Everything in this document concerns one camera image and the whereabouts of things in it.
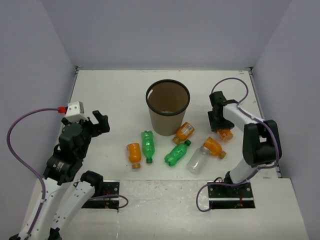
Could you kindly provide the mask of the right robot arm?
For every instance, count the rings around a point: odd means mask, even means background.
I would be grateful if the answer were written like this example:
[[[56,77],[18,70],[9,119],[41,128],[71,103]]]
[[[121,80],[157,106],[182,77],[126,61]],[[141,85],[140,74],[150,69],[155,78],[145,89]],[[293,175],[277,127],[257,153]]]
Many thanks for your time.
[[[208,112],[211,131],[219,135],[234,127],[243,133],[242,159],[228,171],[222,182],[223,191],[233,197],[241,185],[253,178],[259,170],[278,165],[282,148],[278,125],[274,120],[258,118],[244,109],[234,99],[227,100],[222,91],[209,95],[212,110]]]

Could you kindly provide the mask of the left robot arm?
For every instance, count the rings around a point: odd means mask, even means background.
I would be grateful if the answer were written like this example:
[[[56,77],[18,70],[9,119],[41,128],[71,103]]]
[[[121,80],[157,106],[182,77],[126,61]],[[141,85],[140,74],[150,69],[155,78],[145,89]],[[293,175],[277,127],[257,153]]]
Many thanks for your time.
[[[108,116],[98,110],[92,114],[97,120],[94,124],[85,117],[82,111],[71,113],[70,107],[56,108],[64,113],[61,120],[63,128],[52,156],[46,163],[43,175],[39,175],[31,166],[24,162],[13,150],[9,128],[6,141],[13,156],[27,167],[39,180],[41,191],[27,223],[12,240],[59,240],[60,232],[69,224],[81,207],[91,198],[101,195],[104,190],[103,176],[86,171],[72,195],[63,205],[63,196],[83,165],[92,138],[110,131]]]

